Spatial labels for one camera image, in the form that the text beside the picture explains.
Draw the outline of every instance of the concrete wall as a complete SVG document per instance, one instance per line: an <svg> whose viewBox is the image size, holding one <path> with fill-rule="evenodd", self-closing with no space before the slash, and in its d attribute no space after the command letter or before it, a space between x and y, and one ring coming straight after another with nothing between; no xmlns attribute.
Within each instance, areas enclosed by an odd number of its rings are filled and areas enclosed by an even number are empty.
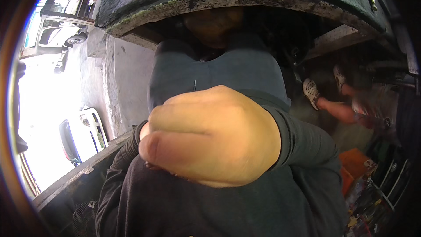
<svg viewBox="0 0 421 237"><path fill-rule="evenodd" d="M152 72L154 51L115 39L115 81L124 131L149 116L146 94Z"/></svg>

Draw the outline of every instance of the person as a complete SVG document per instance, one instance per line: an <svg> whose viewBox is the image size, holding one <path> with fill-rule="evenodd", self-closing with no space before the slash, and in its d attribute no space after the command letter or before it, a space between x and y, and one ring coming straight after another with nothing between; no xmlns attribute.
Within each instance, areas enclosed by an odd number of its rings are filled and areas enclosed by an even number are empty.
<svg viewBox="0 0 421 237"><path fill-rule="evenodd" d="M288 113L281 69L255 34L200 62L161 42L150 116L107 171L98 236L341 236L347 208L332 138Z"/></svg>
<svg viewBox="0 0 421 237"><path fill-rule="evenodd" d="M371 90L356 90L346 83L339 65L334 66L338 92L352 98L351 104L329 101L323 97L315 82L307 78L303 93L315 110L326 110L344 124L359 123L374 129L383 139L402 147L404 157L415 159L421 147L421 97L414 90L401 87L392 90L391 85L376 85ZM413 77L407 75L405 81Z"/></svg>

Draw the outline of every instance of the sandal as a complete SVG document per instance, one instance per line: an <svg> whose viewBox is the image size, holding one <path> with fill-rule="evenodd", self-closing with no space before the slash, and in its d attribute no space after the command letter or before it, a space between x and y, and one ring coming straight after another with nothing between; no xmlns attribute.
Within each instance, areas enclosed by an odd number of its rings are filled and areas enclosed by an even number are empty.
<svg viewBox="0 0 421 237"><path fill-rule="evenodd" d="M336 85L338 86L338 91L341 94L342 92L342 86L345 83L345 76L341 72L341 68L338 64L334 66L334 76L336 80Z"/></svg>
<svg viewBox="0 0 421 237"><path fill-rule="evenodd" d="M306 95L307 99L309 99L312 103L314 109L316 109L317 111L320 110L320 108L318 108L316 105L316 102L320 97L320 93L319 90L317 90L316 83L312 79L307 78L303 82L303 92Z"/></svg>

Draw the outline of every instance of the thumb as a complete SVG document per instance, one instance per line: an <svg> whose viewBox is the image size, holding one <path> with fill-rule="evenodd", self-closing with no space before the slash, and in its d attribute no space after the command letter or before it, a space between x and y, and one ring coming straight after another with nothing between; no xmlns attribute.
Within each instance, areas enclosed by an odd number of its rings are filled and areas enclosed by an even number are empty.
<svg viewBox="0 0 421 237"><path fill-rule="evenodd" d="M211 135L155 131L141 140L139 155L177 175L206 179L206 171L217 159L212 144Z"/></svg>

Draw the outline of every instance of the fist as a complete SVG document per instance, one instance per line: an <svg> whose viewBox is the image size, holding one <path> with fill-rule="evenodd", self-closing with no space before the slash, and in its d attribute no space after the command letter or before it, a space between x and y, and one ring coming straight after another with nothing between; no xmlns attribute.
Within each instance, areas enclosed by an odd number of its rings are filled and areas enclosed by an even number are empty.
<svg viewBox="0 0 421 237"><path fill-rule="evenodd" d="M168 99L153 109L147 129L139 144L145 161L210 187L255 181L281 149L270 113L223 85Z"/></svg>

